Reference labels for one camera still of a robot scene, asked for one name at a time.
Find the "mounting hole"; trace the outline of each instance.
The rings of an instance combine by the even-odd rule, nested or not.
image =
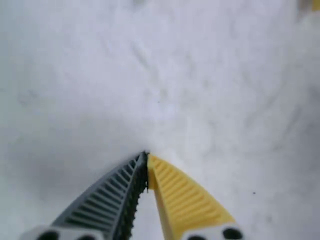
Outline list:
[[[223,236],[227,240],[239,240],[244,237],[242,233],[235,228],[227,228],[223,231]]]
[[[57,231],[47,231],[39,236],[37,240],[58,240],[59,236]]]
[[[96,238],[91,235],[85,235],[85,236],[78,238],[77,240],[96,240]]]
[[[188,238],[188,240],[207,240],[205,237],[202,236],[191,236]]]

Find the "white carpet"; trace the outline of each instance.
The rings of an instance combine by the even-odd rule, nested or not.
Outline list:
[[[302,0],[3,0],[0,239],[150,150],[252,240],[319,238],[320,13]],[[152,194],[134,240],[162,240]]]

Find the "gray smudge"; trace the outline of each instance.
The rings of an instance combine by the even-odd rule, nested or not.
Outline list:
[[[292,130],[295,128],[301,115],[302,115],[302,108],[300,106],[297,106],[295,108],[295,110],[293,111],[293,114],[291,115],[290,121],[287,124],[285,131],[282,135],[283,140],[285,140],[288,137],[288,135],[292,132]]]
[[[144,54],[141,52],[141,50],[135,45],[131,45],[131,50],[133,55],[136,57],[138,62],[147,70],[150,69],[150,64],[147,61],[147,58],[144,56]]]
[[[281,96],[281,93],[286,85],[287,80],[282,81],[281,86],[276,90],[275,94],[268,97],[266,103],[263,106],[261,106],[257,111],[255,111],[247,117],[247,119],[245,120],[245,127],[247,129],[250,128],[261,115],[263,115],[265,112],[272,108],[272,106],[277,102],[277,100]]]
[[[141,8],[142,6],[144,6],[147,3],[147,0],[133,0],[132,4],[133,4],[133,8],[137,9],[137,8]]]
[[[26,108],[30,106],[38,97],[39,95],[36,91],[29,90],[26,93],[19,93],[17,101],[22,107]]]

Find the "ridged grip surface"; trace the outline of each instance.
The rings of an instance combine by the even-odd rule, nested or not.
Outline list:
[[[115,168],[77,198],[52,224],[99,230],[106,240],[131,237],[138,199],[148,184],[145,152]]]
[[[188,230],[235,222],[203,187],[168,162],[149,155],[148,171],[166,240],[179,240]]]

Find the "yellow object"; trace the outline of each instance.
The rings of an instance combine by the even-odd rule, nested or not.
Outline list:
[[[312,10],[320,11],[320,0],[313,0]]]
[[[235,222],[203,187],[181,170],[151,154],[148,156],[148,175],[165,240],[179,240],[188,230]]]

